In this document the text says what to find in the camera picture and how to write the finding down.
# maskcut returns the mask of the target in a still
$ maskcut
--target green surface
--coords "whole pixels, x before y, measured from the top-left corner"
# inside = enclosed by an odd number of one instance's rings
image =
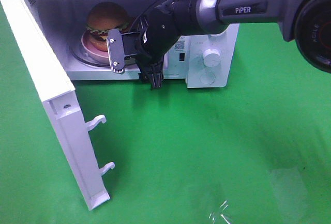
[[[240,26],[225,88],[74,83],[85,119],[108,120],[90,132],[100,166],[116,163],[89,212],[0,20],[0,223],[331,223],[331,75],[276,24]]]

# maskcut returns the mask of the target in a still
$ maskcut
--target microwave knob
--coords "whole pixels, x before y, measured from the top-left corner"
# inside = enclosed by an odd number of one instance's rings
[[[220,52],[214,48],[207,49],[203,52],[203,63],[207,67],[215,67],[221,63],[222,56]]]

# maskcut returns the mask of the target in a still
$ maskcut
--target open microwave door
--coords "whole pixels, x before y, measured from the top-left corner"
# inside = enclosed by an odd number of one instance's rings
[[[40,100],[91,210],[110,198],[101,176],[113,169],[114,163],[98,167],[88,135],[98,123],[106,122],[106,118],[101,115],[85,122],[75,88],[27,3],[27,0],[1,0]]]

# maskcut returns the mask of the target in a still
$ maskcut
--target microwave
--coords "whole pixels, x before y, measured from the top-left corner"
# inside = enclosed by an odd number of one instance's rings
[[[110,196],[88,132],[104,115],[86,121],[72,80],[138,80],[139,69],[129,61],[124,73],[85,62],[105,61],[107,55],[86,46],[86,18],[101,2],[122,6],[135,18],[154,0],[1,0],[4,12],[43,107],[65,153],[89,210]],[[164,79],[182,79],[188,88],[227,84],[238,24],[217,35],[182,36],[164,56]]]

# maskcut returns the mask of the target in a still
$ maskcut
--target hamburger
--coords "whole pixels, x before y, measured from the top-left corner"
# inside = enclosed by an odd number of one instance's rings
[[[96,49],[106,52],[108,31],[116,28],[121,33],[127,32],[130,22],[131,18],[120,5],[112,2],[99,3],[87,16],[88,40]]]

